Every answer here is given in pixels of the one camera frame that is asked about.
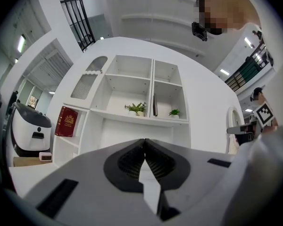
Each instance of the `railing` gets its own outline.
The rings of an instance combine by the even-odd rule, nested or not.
[[[268,63],[265,44],[260,42],[254,52],[245,59],[243,65],[225,83],[236,91],[254,78]]]
[[[81,48],[84,51],[89,45],[95,43],[87,14],[84,8],[83,0],[62,0],[61,4],[65,3],[68,15],[75,31],[75,37]]]

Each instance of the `white cabinet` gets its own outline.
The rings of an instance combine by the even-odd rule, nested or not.
[[[55,136],[56,165],[89,151],[139,138],[191,147],[187,104],[176,65],[116,55],[105,62],[103,73],[92,74],[88,69],[83,73],[81,84],[72,91],[72,100],[65,103],[79,113],[74,137]],[[153,115],[154,95],[158,116]],[[82,104],[75,97],[80,101],[88,98],[89,107],[86,103],[78,107]],[[125,105],[140,102],[147,104],[144,117],[130,116]],[[174,109],[180,111],[179,119],[169,117]]]

